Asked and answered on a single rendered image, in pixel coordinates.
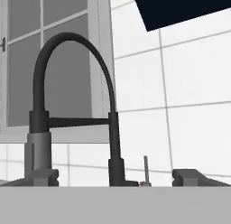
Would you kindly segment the dark wall cupboard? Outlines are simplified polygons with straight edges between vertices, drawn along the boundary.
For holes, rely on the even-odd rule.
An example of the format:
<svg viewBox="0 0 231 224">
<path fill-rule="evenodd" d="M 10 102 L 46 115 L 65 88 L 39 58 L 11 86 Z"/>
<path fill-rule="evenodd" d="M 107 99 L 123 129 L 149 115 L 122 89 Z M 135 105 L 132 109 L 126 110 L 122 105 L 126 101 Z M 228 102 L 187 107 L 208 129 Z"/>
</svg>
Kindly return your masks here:
<svg viewBox="0 0 231 224">
<path fill-rule="evenodd" d="M 135 0 L 147 32 L 231 7 L 231 0 Z"/>
</svg>

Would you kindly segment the thin grey tap lever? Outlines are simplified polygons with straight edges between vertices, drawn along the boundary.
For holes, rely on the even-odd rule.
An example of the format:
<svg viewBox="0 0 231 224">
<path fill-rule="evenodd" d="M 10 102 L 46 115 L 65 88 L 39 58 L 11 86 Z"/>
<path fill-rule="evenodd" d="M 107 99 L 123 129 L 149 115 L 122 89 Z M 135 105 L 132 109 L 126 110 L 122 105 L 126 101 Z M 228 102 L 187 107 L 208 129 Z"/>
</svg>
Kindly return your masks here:
<svg viewBox="0 0 231 224">
<path fill-rule="evenodd" d="M 143 157 L 143 164 L 144 164 L 145 180 L 143 182 L 140 182 L 140 185 L 143 187 L 151 187 L 152 184 L 150 183 L 150 180 L 149 180 L 148 157 L 146 155 Z"/>
</svg>

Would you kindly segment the black arched sink tap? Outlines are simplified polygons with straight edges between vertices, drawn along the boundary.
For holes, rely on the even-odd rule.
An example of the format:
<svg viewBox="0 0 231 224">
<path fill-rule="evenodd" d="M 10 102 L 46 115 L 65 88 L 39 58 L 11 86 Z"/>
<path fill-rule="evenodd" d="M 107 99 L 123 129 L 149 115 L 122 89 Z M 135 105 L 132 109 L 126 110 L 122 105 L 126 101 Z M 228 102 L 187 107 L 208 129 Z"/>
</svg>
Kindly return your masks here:
<svg viewBox="0 0 231 224">
<path fill-rule="evenodd" d="M 51 117 L 45 109 L 44 81 L 47 64 L 53 51 L 64 42 L 77 42 L 84 45 L 96 58 L 104 73 L 109 94 L 110 112 L 107 118 L 64 118 Z M 109 126 L 110 159 L 108 176 L 111 186 L 137 186 L 136 181 L 125 178 L 125 163 L 121 157 L 118 113 L 116 112 L 115 92 L 107 66 L 96 47 L 76 33 L 59 33 L 51 37 L 42 47 L 35 63 L 32 82 L 32 111 L 29 113 L 29 134 L 24 146 L 24 176 L 36 169 L 51 168 L 52 128 L 74 126 Z"/>
</svg>

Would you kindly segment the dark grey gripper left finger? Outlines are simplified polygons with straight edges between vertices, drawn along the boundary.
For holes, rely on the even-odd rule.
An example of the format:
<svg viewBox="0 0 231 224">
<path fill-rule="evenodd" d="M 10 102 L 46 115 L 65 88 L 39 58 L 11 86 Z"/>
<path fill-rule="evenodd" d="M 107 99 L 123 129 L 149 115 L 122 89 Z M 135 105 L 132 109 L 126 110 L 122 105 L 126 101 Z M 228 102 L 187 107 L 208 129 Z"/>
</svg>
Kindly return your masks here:
<svg viewBox="0 0 231 224">
<path fill-rule="evenodd" d="M 57 169 L 36 169 L 30 172 L 20 179 L 0 183 L 0 186 L 13 187 L 47 187 L 47 186 L 58 186 L 59 185 L 59 171 Z"/>
</svg>

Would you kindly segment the grey framed window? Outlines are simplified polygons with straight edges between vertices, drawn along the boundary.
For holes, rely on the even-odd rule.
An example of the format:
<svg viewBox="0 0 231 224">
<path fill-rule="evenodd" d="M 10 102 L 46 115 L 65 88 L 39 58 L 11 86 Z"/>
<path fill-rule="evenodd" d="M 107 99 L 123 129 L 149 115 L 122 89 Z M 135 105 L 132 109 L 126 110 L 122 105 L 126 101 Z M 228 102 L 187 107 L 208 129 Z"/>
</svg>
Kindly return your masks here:
<svg viewBox="0 0 231 224">
<path fill-rule="evenodd" d="M 42 46 L 55 34 L 89 39 L 113 65 L 110 0 L 0 0 L 0 143 L 22 144 L 29 132 L 32 74 Z M 105 118 L 106 80 L 81 44 L 64 42 L 48 62 L 45 107 L 51 117 Z"/>
</svg>

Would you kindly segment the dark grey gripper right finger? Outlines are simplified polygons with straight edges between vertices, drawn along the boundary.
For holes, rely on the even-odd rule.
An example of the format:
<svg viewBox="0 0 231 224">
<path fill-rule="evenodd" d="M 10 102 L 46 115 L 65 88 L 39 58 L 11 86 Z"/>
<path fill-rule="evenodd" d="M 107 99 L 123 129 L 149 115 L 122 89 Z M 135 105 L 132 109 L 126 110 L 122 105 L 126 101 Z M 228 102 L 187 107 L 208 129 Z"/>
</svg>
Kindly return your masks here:
<svg viewBox="0 0 231 224">
<path fill-rule="evenodd" d="M 196 169 L 174 169 L 172 171 L 173 186 L 188 187 L 231 187 L 231 184 L 210 179 Z"/>
</svg>

